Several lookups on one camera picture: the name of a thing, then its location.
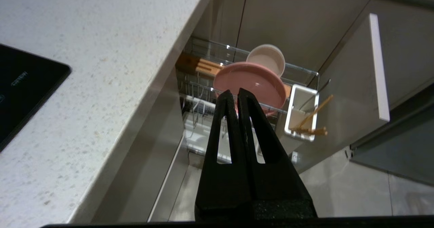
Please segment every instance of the white speckled countertop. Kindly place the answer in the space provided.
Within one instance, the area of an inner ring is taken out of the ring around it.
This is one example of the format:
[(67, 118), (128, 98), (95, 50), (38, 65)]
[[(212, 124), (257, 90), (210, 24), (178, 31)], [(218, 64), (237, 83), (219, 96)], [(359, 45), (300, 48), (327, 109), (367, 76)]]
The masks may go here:
[(70, 221), (132, 143), (208, 1), (0, 0), (0, 43), (72, 68), (0, 152), (0, 227)]

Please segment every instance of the pink bowl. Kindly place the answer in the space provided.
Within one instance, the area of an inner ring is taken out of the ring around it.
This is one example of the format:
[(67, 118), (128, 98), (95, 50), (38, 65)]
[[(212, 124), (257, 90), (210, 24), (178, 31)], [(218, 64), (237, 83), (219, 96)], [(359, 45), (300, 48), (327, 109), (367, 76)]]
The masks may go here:
[[(278, 109), (286, 100), (282, 80), (270, 69), (256, 63), (237, 62), (226, 66), (215, 76), (214, 88), (219, 91), (230, 90), (234, 95), (238, 94), (240, 88), (244, 88), (253, 93), (258, 102)], [(275, 113), (263, 110), (267, 116)]]

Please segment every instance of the wooden cutting board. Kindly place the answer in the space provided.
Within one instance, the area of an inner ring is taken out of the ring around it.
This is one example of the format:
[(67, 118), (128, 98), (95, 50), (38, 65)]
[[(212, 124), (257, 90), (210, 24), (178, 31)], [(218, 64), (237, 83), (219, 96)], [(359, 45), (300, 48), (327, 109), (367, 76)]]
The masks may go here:
[[(176, 68), (181, 72), (196, 75), (198, 72), (205, 75), (207, 79), (213, 80), (215, 75), (222, 69), (218, 63), (205, 60), (203, 58), (195, 57), (186, 53), (181, 53), (176, 61)], [(287, 98), (291, 94), (291, 86), (283, 84)]]

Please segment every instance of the induction cooktop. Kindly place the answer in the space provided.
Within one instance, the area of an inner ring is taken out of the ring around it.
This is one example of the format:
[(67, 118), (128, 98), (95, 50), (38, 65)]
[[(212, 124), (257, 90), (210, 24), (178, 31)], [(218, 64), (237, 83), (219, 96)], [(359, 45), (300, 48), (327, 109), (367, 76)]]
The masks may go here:
[(0, 151), (70, 73), (65, 64), (0, 44)]

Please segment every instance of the kitchen floor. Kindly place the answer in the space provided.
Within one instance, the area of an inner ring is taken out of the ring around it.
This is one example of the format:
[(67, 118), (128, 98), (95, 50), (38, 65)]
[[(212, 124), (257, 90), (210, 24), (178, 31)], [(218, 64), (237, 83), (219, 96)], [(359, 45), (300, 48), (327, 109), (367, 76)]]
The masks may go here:
[[(189, 166), (170, 221), (194, 220), (200, 173)], [(434, 214), (434, 187), (349, 162), (344, 150), (300, 177), (319, 217)]]

